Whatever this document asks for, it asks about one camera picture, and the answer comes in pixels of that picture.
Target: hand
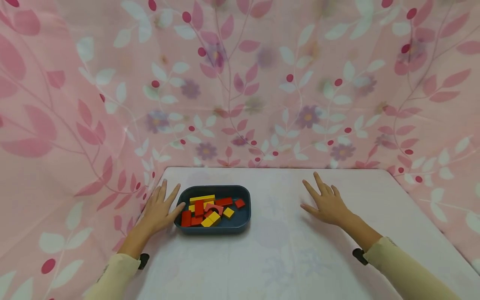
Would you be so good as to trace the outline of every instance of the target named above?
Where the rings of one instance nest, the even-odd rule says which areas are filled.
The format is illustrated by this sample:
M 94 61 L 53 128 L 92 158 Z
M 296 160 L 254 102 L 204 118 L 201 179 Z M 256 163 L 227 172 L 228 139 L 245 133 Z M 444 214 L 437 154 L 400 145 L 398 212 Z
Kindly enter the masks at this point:
M 172 224 L 175 218 L 182 212 L 185 207 L 185 202 L 180 203 L 171 213 L 168 213 L 172 202 L 177 197 L 179 189 L 180 184 L 177 184 L 170 196 L 165 200 L 167 180 L 164 179 L 162 185 L 157 187 L 152 196 L 148 199 L 145 206 L 144 217 L 139 225 L 146 228 L 151 235 Z
M 317 208 L 308 204 L 301 204 L 300 207 L 322 222 L 341 226 L 343 221 L 353 216 L 353 213 L 343 203 L 340 192 L 335 186 L 332 185 L 330 188 L 324 184 L 317 172 L 313 173 L 313 176 L 320 190 L 320 195 L 306 180 L 303 181 L 303 185 L 317 204 Z

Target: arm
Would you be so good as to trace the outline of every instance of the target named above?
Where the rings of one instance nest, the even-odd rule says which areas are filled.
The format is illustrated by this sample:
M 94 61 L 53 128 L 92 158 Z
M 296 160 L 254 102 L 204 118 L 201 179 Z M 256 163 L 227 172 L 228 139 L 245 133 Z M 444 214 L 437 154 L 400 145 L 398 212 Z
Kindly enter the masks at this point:
M 341 227 L 364 250 L 365 259 L 379 270 L 406 300 L 459 300 L 443 282 L 421 264 L 383 237 L 343 203 L 335 186 L 324 184 L 314 173 L 321 194 L 307 182 L 303 184 L 318 208 L 300 206 L 317 219 Z
M 103 270 L 103 274 L 88 291 L 85 300 L 121 300 L 128 283 L 140 265 L 140 254 L 152 237 L 164 229 L 182 211 L 185 203 L 168 213 L 180 189 L 178 184 L 166 201 L 167 181 L 157 187 L 145 206 L 143 219 L 128 233 L 117 254 L 113 255 Z

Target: red dot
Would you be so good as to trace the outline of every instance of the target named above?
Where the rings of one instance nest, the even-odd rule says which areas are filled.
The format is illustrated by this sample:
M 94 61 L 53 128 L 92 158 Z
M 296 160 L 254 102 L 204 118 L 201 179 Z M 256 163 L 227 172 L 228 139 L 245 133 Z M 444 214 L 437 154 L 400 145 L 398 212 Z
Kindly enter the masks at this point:
M 415 17 L 416 14 L 417 14 L 417 9 L 412 8 L 411 10 L 409 10 L 407 12 L 407 19 L 409 19 L 409 20 L 413 19 L 413 17 Z
M 148 7 L 149 7 L 152 11 L 156 11 L 156 2 L 155 2 L 155 0 L 148 0 Z
M 402 53 L 407 53 L 410 50 L 410 44 L 405 44 L 402 47 Z
M 383 8 L 390 7 L 390 5 L 392 5 L 392 3 L 393 3 L 393 0 L 383 0 L 382 1 L 382 7 Z
M 48 274 L 50 273 L 53 268 L 55 267 L 56 261 L 53 258 L 50 258 L 46 262 L 43 263 L 42 265 L 42 274 Z
M 200 47 L 198 48 L 198 55 L 200 55 L 201 57 L 204 57 L 205 55 L 207 55 L 207 51 L 205 51 L 203 47 Z
M 190 23 L 190 21 L 192 20 L 192 15 L 190 15 L 189 12 L 183 12 L 183 14 L 181 14 L 181 17 L 185 23 Z

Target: yellow rectangular block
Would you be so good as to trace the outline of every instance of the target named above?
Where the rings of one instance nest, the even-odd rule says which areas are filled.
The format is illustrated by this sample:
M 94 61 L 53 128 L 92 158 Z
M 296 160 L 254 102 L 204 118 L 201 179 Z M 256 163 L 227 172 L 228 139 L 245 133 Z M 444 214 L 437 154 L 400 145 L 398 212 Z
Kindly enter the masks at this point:
M 209 196 L 202 196 L 202 197 L 193 197 L 190 198 L 190 203 L 195 203 L 195 201 L 203 201 L 203 202 L 208 202 L 215 200 L 215 195 L 209 195 Z
M 212 200 L 212 201 L 208 201 L 208 202 L 204 202 L 204 209 L 207 207 L 207 204 L 209 204 L 209 203 L 210 203 L 211 205 L 214 205 L 214 204 L 215 204 L 213 200 Z
M 213 222 L 209 218 L 206 218 L 205 220 L 202 221 L 202 226 L 203 227 L 210 227 L 212 225 L 213 225 Z
M 217 212 L 212 212 L 207 219 L 210 219 L 212 226 L 217 225 L 220 222 L 220 215 Z
M 235 213 L 235 211 L 233 211 L 233 209 L 231 209 L 230 207 L 227 207 L 224 211 L 223 211 L 223 215 L 225 217 L 227 217 L 227 219 L 230 219 L 233 214 Z

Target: right hand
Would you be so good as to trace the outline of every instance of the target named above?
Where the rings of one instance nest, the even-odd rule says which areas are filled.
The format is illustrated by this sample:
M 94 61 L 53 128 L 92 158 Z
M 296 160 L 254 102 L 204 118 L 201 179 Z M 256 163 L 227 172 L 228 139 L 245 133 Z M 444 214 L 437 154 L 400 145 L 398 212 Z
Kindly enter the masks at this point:
M 300 207 L 322 222 L 340 226 L 346 219 L 351 218 L 353 213 L 343 203 L 340 192 L 335 186 L 332 185 L 330 188 L 324 184 L 317 172 L 314 172 L 313 176 L 321 194 L 318 194 L 306 180 L 303 180 L 303 185 L 317 204 L 317 208 L 305 203 L 302 203 Z

